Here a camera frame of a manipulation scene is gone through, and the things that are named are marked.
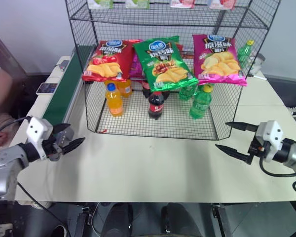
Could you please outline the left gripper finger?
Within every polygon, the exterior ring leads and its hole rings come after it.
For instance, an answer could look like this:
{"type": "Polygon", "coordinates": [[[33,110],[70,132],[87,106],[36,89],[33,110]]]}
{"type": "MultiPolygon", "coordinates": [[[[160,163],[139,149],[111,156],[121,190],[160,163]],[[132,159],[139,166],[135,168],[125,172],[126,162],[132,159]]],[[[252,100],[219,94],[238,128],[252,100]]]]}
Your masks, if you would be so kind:
{"type": "Polygon", "coordinates": [[[85,137],[83,138],[77,138],[73,141],[70,141],[66,146],[64,146],[62,148],[62,154],[65,155],[71,151],[73,151],[74,149],[76,149],[79,145],[81,145],[83,143],[83,141],[85,140],[85,137]]]}
{"type": "Polygon", "coordinates": [[[62,131],[64,131],[65,129],[67,129],[68,127],[70,127],[71,125],[69,123],[60,123],[54,126],[54,133],[58,134],[62,131]]]}

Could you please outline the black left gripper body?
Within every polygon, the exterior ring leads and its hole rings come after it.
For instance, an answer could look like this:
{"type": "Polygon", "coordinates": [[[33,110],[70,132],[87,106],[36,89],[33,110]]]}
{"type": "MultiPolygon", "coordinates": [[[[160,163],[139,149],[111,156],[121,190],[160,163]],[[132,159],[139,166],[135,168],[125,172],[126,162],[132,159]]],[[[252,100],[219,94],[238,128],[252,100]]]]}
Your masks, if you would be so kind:
{"type": "Polygon", "coordinates": [[[63,148],[69,145],[73,136],[74,131],[70,126],[62,131],[58,131],[58,133],[52,131],[49,138],[42,143],[47,159],[50,161],[58,161],[61,155],[63,155],[63,148]]]}

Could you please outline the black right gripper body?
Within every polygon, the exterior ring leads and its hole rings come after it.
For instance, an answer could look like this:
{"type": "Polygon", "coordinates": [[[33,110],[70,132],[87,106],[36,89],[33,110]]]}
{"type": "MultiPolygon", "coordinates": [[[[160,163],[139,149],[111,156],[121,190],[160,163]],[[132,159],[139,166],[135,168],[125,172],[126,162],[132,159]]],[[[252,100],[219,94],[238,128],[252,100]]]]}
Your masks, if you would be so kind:
{"type": "Polygon", "coordinates": [[[248,149],[248,159],[246,164],[251,164],[254,157],[265,159],[268,154],[268,141],[264,141],[260,137],[257,138],[256,134],[254,135],[253,140],[250,143],[248,149]]]}

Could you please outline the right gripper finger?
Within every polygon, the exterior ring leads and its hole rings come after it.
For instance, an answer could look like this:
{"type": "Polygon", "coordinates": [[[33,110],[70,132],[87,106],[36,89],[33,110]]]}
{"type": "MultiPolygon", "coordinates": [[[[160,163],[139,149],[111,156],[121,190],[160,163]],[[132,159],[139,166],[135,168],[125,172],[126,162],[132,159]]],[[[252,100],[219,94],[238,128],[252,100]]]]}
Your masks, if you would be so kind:
{"type": "Polygon", "coordinates": [[[215,146],[230,157],[236,158],[243,162],[248,161],[248,155],[239,153],[236,149],[233,149],[224,145],[219,145],[219,144],[215,144],[215,146]]]}
{"type": "Polygon", "coordinates": [[[249,124],[245,122],[226,122],[225,125],[228,125],[234,129],[237,130],[242,130],[242,131],[251,131],[251,132],[256,132],[258,129],[257,125],[254,124],[249,124]]]}

